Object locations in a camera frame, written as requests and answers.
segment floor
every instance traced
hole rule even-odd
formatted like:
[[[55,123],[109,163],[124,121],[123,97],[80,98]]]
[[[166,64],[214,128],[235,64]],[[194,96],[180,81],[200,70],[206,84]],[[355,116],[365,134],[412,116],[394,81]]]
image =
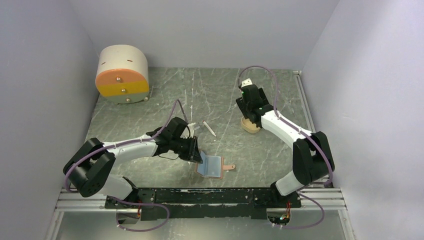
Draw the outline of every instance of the floor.
[[[128,177],[138,187],[267,187],[291,171],[292,151],[271,132],[250,134],[241,129],[242,113],[236,105],[241,96],[236,68],[149,68],[150,93],[147,102],[115,104],[99,97],[87,138],[113,142],[139,137],[164,124],[175,99],[180,99],[190,122],[205,120],[217,137],[202,127],[196,130],[199,148],[208,155],[224,157],[235,171],[223,179],[203,178],[186,161],[145,157],[116,164],[111,171]],[[308,129],[304,105],[291,70],[275,70],[280,94],[277,108],[295,124]],[[263,87],[270,102],[275,96],[271,76],[262,69],[248,70]],[[177,108],[175,116],[183,117]]]

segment gray wall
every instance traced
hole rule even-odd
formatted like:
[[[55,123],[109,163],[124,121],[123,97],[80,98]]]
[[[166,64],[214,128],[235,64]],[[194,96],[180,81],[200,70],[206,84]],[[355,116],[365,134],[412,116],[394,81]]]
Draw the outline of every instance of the gray wall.
[[[97,55],[67,0],[0,5],[1,239],[42,239],[82,144]]]
[[[357,239],[423,239],[424,1],[341,0],[303,69]]]
[[[150,66],[300,70],[339,0],[70,0],[97,52],[143,51]]]

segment table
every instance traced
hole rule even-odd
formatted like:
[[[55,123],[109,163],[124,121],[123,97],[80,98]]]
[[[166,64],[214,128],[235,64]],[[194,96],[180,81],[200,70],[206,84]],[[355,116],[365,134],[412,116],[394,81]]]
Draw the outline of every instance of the table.
[[[138,187],[208,188],[268,187],[292,168],[292,150],[272,133],[261,130],[250,134],[241,128],[242,113],[236,104],[241,96],[237,68],[149,68],[149,100],[116,104],[100,96],[95,106],[87,139],[114,142],[139,137],[162,126],[175,99],[180,99],[190,122],[206,121],[195,131],[199,148],[208,155],[224,157],[224,164],[236,170],[224,172],[223,179],[203,178],[194,172],[195,164],[180,159],[145,157],[115,164],[111,171],[129,178]],[[277,108],[295,124],[310,129],[296,77],[290,70],[275,70],[280,94]],[[263,87],[270,103],[275,96],[271,75],[263,69],[246,71]],[[183,118],[177,107],[174,116]],[[166,153],[172,158],[174,154]]]

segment white marker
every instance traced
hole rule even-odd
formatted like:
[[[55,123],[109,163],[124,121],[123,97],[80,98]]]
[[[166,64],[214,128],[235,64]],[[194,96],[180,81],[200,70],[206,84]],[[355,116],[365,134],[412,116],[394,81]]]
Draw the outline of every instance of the white marker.
[[[209,130],[209,132],[212,134],[212,135],[214,135],[215,137],[217,136],[216,134],[215,134],[215,132],[212,130],[212,128],[205,122],[205,121],[203,121],[203,125]]]

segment robotic arm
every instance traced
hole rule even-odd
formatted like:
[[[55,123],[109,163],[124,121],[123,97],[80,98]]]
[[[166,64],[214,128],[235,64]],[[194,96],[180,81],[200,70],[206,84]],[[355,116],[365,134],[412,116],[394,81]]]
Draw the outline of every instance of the robotic arm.
[[[258,128],[275,134],[293,150],[293,170],[274,182],[271,185],[272,188],[276,188],[282,196],[287,196],[329,174],[325,160],[320,154],[311,154],[316,151],[316,148],[301,132],[318,144],[334,171],[333,157],[324,133],[320,131],[312,133],[303,129],[285,118],[278,110],[274,110],[274,107],[268,102],[264,90],[252,84],[250,79],[241,83],[240,90],[242,97],[236,99],[236,102],[244,118],[249,119]]]
[[[69,180],[85,198],[103,194],[137,202],[138,188],[126,177],[110,174],[114,163],[121,164],[138,158],[158,156],[168,151],[178,154],[182,160],[203,163],[197,137],[181,137],[187,128],[188,124],[183,119],[174,117],[157,137],[149,141],[142,140],[150,139],[160,127],[141,137],[119,142],[100,142],[97,138],[91,138],[65,165],[63,173],[66,174],[73,164],[89,153],[104,146],[112,146],[77,166],[70,174]],[[132,143],[120,146],[123,142]]]

